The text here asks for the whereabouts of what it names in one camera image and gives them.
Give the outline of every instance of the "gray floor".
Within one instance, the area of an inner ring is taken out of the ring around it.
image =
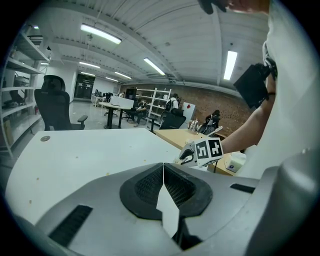
[[[107,116],[104,116],[104,113],[106,111],[107,110],[105,108],[103,108],[103,110],[101,110],[100,107],[94,107],[90,102],[73,101],[70,103],[70,106],[69,106],[70,121],[73,124],[77,124],[77,120],[82,115],[87,115],[88,118],[84,122],[85,130],[104,129],[104,125],[107,124]],[[117,114],[118,117],[116,117],[114,115],[112,123],[114,125],[118,125],[120,111],[114,111],[114,113]],[[138,128],[148,129],[148,126],[150,127],[151,124],[146,123],[144,120],[141,120]],[[122,119],[121,128],[122,129],[134,129],[135,127],[134,127],[134,124],[128,123],[125,119]],[[159,126],[154,125],[154,130],[157,130],[157,129],[159,129]],[[19,138],[19,140],[14,144],[14,146],[11,148],[13,156],[14,156],[14,160],[12,160],[6,154],[1,155],[0,186],[3,191],[6,189],[6,185],[7,185],[11,170],[12,170],[16,160],[19,158],[20,154],[22,153],[22,151],[25,149],[25,147],[27,146],[29,141],[33,138],[33,136],[37,132],[44,131],[44,130],[45,130],[45,124],[44,124],[43,120],[40,119],[34,125],[32,125],[31,130],[26,131]]]

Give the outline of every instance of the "chair armrest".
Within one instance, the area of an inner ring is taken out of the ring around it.
[[[88,116],[84,114],[83,116],[81,116],[81,117],[78,119],[78,123],[83,123],[84,121],[87,120],[87,118],[88,118]]]

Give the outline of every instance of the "black vent grille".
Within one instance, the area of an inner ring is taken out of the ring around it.
[[[157,206],[160,189],[163,185],[163,168],[158,168],[134,186],[134,192],[145,203]]]
[[[177,207],[188,201],[196,192],[195,184],[166,167],[164,185]]]
[[[93,209],[78,205],[56,228],[49,237],[59,245],[67,247],[84,224]]]

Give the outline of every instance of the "white ceiling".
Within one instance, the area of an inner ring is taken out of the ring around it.
[[[48,38],[54,59],[101,66],[97,70],[79,65],[81,71],[125,83],[167,83],[167,78],[144,62],[149,58],[170,79],[230,89],[249,65],[262,62],[268,33],[264,14],[215,9],[207,15],[197,0],[52,0],[29,23],[40,28],[30,35]],[[94,34],[90,40],[80,30],[82,23],[122,42],[115,44]],[[230,81],[223,79],[228,50],[238,52]]]

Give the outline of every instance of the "human arm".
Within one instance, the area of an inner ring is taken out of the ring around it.
[[[276,83],[271,75],[267,78],[266,89],[268,93],[276,92]],[[275,95],[270,95],[269,100],[264,100],[261,106],[252,113],[239,129],[221,142],[224,154],[244,150],[258,144],[264,133],[274,102]]]

